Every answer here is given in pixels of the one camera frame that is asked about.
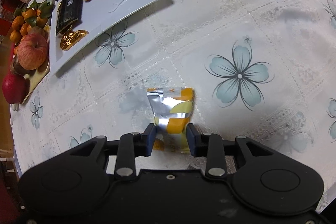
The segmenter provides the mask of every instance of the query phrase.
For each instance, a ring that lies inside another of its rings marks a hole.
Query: tablecloth
[[[97,135],[142,132],[153,121],[146,89],[187,86],[201,132],[247,135],[315,169],[325,184],[321,210],[336,196],[335,34],[333,0],[160,0],[11,111],[21,170]],[[167,151],[136,159],[138,171],[205,162]]]

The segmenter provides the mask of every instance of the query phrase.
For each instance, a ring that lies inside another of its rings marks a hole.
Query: white tablecloth
[[[324,208],[336,196],[335,34],[332,0],[160,0],[11,112],[22,172],[96,135],[142,132],[153,121],[146,89],[188,86],[199,130],[245,134],[312,167],[325,183]],[[154,151],[136,163],[204,168],[205,159]]]

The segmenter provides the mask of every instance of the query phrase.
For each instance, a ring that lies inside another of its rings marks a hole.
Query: silver screw
[[[214,167],[214,168],[209,169],[208,173],[209,175],[220,177],[225,174],[225,170],[219,167]]]
[[[133,174],[133,170],[128,167],[122,167],[117,170],[117,174],[122,177],[128,177]]]
[[[169,180],[172,180],[172,179],[175,179],[175,176],[174,175],[167,175],[166,178],[169,179]]]

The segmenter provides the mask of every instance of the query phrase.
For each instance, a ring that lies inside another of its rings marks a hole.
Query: table
[[[97,135],[142,132],[153,121],[146,89],[188,86],[202,132],[247,135],[319,172],[320,211],[336,197],[335,33],[333,0],[160,0],[47,75],[11,112],[21,170]],[[204,169],[205,159],[154,151],[136,164]]]

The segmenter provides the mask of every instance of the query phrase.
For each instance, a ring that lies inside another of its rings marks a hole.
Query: gold foil candy
[[[88,33],[89,32],[85,30],[78,30],[76,32],[74,32],[73,30],[68,30],[61,39],[61,49],[63,51],[67,51]]]

